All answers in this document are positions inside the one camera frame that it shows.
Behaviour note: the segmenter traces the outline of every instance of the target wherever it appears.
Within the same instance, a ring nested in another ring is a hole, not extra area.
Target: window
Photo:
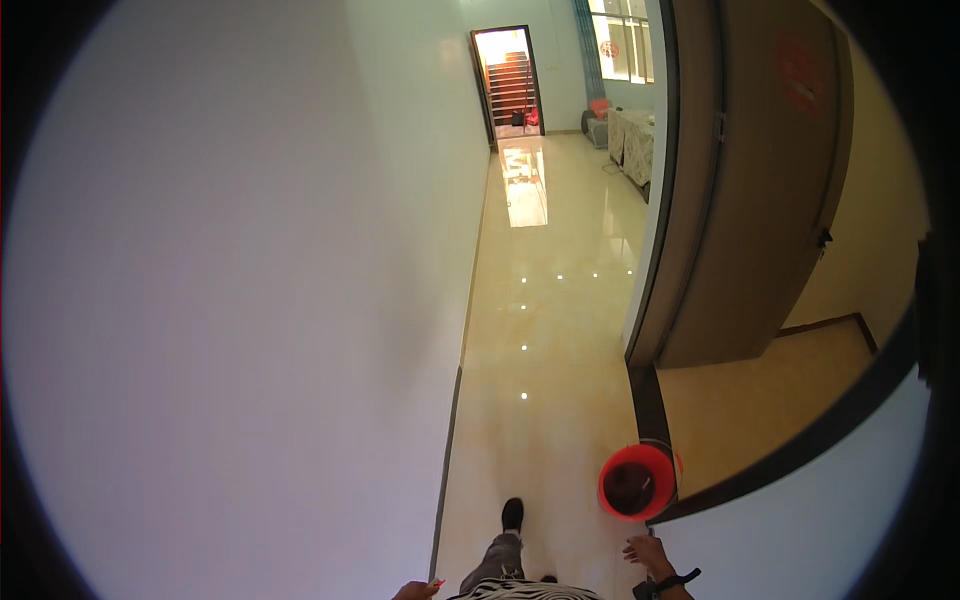
[[[643,0],[589,0],[600,75],[632,84],[654,82],[650,24]]]

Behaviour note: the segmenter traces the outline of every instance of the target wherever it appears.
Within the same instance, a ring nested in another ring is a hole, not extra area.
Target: doorway
[[[530,28],[515,25],[472,31],[470,40],[491,144],[498,139],[543,135]]]

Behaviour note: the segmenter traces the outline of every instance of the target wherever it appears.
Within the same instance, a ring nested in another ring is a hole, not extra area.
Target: hallway
[[[602,512],[606,459],[636,442],[620,332],[647,206],[585,137],[501,142],[480,233],[437,576],[457,593],[523,498],[527,578],[627,597],[637,527]]]

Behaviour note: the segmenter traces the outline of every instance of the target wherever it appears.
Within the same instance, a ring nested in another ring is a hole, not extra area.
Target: leg
[[[493,543],[487,548],[480,566],[473,569],[462,584],[460,593],[467,593],[477,587],[481,579],[495,577],[497,579],[523,579],[523,567],[520,565],[520,524],[523,522],[523,501],[519,498],[510,498],[503,505],[500,513],[500,524],[503,533],[493,538]]]
[[[520,538],[512,533],[500,534],[493,538],[493,543],[484,554],[483,562],[460,584],[460,593],[467,593],[476,588],[480,580],[487,577],[523,579],[523,566],[520,564],[521,547],[523,543]]]

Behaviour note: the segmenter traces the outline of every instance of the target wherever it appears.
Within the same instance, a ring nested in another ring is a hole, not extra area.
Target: black sneaker
[[[503,524],[503,530],[520,530],[520,523],[523,522],[523,500],[519,498],[510,498],[503,505],[503,513],[500,513],[500,523]]]

